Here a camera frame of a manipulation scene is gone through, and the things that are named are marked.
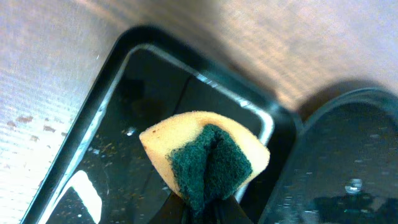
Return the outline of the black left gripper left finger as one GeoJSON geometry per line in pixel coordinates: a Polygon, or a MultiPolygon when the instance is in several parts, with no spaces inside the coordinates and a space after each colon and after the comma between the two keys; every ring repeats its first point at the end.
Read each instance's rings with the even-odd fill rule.
{"type": "Polygon", "coordinates": [[[149,224],[187,224],[189,221],[189,208],[177,194],[171,193],[149,224]]]}

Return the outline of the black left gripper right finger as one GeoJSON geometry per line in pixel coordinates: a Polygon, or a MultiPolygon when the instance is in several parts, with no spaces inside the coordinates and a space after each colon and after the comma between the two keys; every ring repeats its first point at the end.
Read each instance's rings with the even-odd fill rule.
{"type": "Polygon", "coordinates": [[[217,224],[252,224],[233,195],[214,201],[214,216],[217,224]]]}

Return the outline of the yellow green sponge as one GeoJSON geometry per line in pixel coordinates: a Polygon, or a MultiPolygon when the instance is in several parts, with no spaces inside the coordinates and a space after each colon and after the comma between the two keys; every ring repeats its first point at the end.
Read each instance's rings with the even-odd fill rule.
{"type": "Polygon", "coordinates": [[[242,124],[209,111],[176,114],[139,139],[156,171],[196,216],[252,181],[271,155],[242,124]]]}

